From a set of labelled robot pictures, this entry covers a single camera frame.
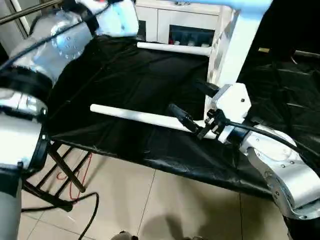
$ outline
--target tile floor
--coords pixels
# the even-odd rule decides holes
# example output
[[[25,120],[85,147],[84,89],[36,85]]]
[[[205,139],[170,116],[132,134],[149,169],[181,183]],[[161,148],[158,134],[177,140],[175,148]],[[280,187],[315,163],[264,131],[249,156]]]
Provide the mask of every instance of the tile floor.
[[[67,147],[62,146],[62,154]],[[74,149],[66,162],[72,168],[86,154]],[[39,182],[53,166],[48,157],[44,169],[29,181]],[[79,173],[85,175],[86,164]],[[59,170],[43,186],[54,193],[63,183]],[[99,192],[97,215],[86,240],[110,240],[122,230],[141,240],[182,240],[202,236],[208,240],[287,240],[287,228],[273,203],[145,166],[94,154],[88,168],[86,193]],[[70,200],[69,187],[62,198]],[[78,190],[72,187],[71,195]],[[22,193],[22,207],[46,206]],[[95,199],[79,202],[69,213],[62,210],[22,214],[19,240],[76,240],[87,225]]]

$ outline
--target black plastic sheet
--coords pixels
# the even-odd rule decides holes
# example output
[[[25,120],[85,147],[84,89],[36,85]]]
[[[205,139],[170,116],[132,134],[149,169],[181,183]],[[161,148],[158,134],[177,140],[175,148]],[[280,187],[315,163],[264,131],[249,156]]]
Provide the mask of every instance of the black plastic sheet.
[[[175,103],[203,119],[204,56],[138,49],[130,38],[99,37],[69,64],[49,99],[52,139],[230,190],[271,198],[236,144],[198,140],[190,133],[90,112],[91,104],[168,115]],[[293,63],[247,61],[239,81],[252,101],[248,118],[320,146],[319,72]]]

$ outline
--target black clamp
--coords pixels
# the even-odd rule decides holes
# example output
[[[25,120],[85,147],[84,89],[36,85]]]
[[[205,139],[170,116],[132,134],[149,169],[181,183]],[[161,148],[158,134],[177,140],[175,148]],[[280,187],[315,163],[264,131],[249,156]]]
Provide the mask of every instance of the black clamp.
[[[88,26],[91,35],[95,35],[96,30],[99,28],[99,23],[95,16],[90,17],[94,14],[89,8],[81,3],[77,3],[75,0],[64,0],[62,9],[80,15],[82,20],[89,18],[88,20],[85,20],[85,23]]]
[[[220,109],[216,111],[210,109],[206,115],[208,118],[204,121],[205,127],[197,134],[197,138],[200,140],[203,139],[209,131],[212,131],[219,137],[229,121]]]
[[[194,133],[199,140],[202,140],[209,131],[219,136],[229,121],[222,110],[218,109],[214,111],[210,109],[207,113],[208,118],[205,120],[205,127],[202,127],[196,124],[192,117],[177,105],[170,104],[169,110],[179,122]]]

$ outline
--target white shelf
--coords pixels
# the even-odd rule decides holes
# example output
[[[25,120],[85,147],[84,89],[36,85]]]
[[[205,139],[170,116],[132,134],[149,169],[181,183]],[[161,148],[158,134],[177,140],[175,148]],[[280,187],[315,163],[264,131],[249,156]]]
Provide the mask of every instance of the white shelf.
[[[173,1],[163,0],[136,0],[136,6],[162,10],[172,10],[195,14],[216,15],[220,13],[219,5],[191,3],[189,5],[175,5]]]

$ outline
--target black ring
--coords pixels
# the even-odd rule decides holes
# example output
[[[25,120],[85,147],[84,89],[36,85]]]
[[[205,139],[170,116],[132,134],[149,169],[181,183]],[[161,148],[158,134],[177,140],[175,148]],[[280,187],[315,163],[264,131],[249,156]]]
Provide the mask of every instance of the black ring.
[[[85,23],[88,26],[91,35],[95,35],[96,30],[99,28],[99,23],[96,17],[90,17],[94,14],[89,8],[81,3],[76,3],[75,0],[65,0],[62,8],[65,11],[70,11],[80,15],[81,19],[86,19],[89,17],[89,19],[86,20]]]
[[[46,75],[20,66],[11,67],[0,73],[0,88],[28,94],[45,104],[52,87],[52,81]]]

